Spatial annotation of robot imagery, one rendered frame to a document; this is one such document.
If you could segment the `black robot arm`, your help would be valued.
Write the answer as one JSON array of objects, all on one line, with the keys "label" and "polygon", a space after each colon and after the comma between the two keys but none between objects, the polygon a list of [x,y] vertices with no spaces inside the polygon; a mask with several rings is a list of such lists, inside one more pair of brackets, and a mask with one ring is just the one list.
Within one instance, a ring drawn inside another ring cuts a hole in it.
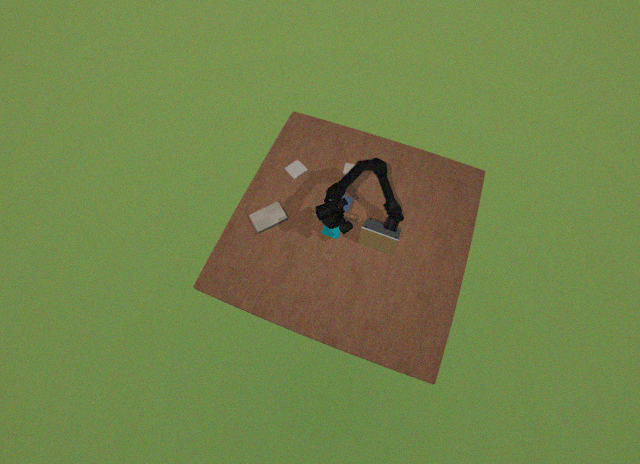
[{"label": "black robot arm", "polygon": [[327,189],[324,199],[325,203],[316,206],[318,219],[322,220],[322,223],[329,229],[335,228],[338,219],[333,216],[332,213],[340,215],[343,212],[343,206],[348,203],[346,199],[342,197],[346,189],[364,170],[370,170],[377,176],[385,198],[384,208],[388,215],[384,225],[385,229],[396,232],[398,224],[400,221],[403,221],[404,216],[402,214],[402,208],[394,198],[390,183],[387,179],[387,165],[378,158],[359,161],[339,182]]}]

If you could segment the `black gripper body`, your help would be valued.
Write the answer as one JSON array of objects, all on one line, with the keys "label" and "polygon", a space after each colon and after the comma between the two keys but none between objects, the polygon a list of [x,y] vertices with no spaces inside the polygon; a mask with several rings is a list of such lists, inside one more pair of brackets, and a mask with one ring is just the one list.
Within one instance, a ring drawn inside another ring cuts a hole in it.
[{"label": "black gripper body", "polygon": [[[340,225],[339,230],[345,234],[348,231],[350,231],[353,228],[353,225],[351,224],[351,222],[348,220],[345,222],[345,218],[344,218],[344,213],[345,211],[343,210],[343,212],[340,215],[335,215],[332,213],[333,216],[335,216],[338,219],[337,224]],[[344,223],[345,222],[345,223]]]}]

